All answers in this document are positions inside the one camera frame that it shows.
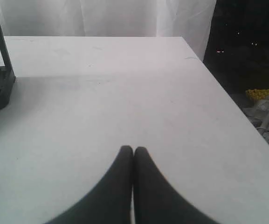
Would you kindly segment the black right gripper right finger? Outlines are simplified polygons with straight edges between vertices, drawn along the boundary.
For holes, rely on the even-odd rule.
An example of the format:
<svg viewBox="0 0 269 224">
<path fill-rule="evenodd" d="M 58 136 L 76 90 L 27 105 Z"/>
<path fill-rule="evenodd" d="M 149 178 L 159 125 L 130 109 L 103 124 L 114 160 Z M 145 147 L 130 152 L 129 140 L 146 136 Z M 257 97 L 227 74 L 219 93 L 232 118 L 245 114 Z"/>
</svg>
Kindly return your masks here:
<svg viewBox="0 0 269 224">
<path fill-rule="evenodd" d="M 214 224 L 161 174 L 144 147 L 134 153 L 134 213 L 137 224 Z"/>
</svg>

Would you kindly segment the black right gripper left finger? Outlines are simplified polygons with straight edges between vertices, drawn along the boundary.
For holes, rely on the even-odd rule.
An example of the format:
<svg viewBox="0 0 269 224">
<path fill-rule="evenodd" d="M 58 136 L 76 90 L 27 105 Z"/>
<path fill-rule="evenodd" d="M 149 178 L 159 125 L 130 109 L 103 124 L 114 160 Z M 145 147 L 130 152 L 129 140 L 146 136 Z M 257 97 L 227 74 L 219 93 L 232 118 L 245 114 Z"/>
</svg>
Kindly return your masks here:
<svg viewBox="0 0 269 224">
<path fill-rule="evenodd" d="M 130 224 L 133 149 L 122 146 L 111 167 L 80 201 L 49 224 Z"/>
</svg>

